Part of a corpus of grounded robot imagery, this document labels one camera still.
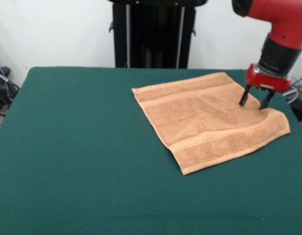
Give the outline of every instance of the green felt surface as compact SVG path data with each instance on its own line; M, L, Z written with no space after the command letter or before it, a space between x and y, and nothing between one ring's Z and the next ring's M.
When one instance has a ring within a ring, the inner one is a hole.
M281 95L291 134L183 176L131 92L211 72L33 68L0 129L0 235L302 234L302 128Z

